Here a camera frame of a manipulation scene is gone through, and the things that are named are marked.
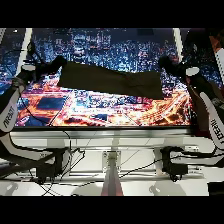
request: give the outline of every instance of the large screen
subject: large screen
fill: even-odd
[[[194,112],[186,86],[158,67],[158,59],[163,55],[178,63],[172,28],[34,28],[32,40],[47,62],[62,55],[68,61],[118,71],[159,71],[164,100],[60,88],[59,71],[23,92],[16,126],[191,124]],[[207,70],[219,77],[211,66]]]

